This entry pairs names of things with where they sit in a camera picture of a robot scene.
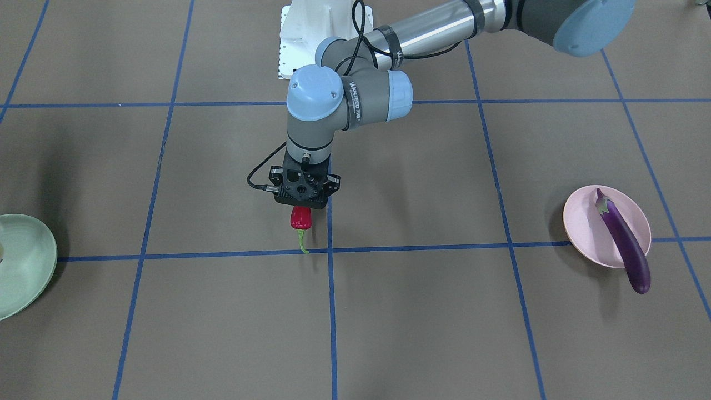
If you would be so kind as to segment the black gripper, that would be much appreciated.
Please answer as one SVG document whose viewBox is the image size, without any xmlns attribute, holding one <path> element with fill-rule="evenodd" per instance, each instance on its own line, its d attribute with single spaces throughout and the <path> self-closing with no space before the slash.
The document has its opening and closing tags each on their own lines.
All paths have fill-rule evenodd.
<svg viewBox="0 0 711 400">
<path fill-rule="evenodd" d="M 277 203 L 323 209 L 341 185 L 341 177 L 331 174 L 330 166 L 330 157 L 321 163 L 306 165 L 285 154 L 282 166 L 270 167 L 269 192 Z"/>
</svg>

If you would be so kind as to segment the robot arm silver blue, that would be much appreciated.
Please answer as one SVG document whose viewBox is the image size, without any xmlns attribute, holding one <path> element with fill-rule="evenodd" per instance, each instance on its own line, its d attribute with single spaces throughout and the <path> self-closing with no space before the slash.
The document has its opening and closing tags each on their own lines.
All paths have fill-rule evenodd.
<svg viewBox="0 0 711 400">
<path fill-rule="evenodd" d="M 586 57 L 617 38 L 634 7 L 633 1 L 449 1 L 367 30 L 365 3 L 352 2 L 355 37 L 321 39 L 313 62 L 292 73 L 283 164 L 270 168 L 268 184 L 252 187 L 278 203 L 322 209 L 340 188 L 340 177 L 329 172 L 335 133 L 411 111 L 414 94 L 403 63 L 441 56 L 480 34 L 508 29 Z"/>
</svg>

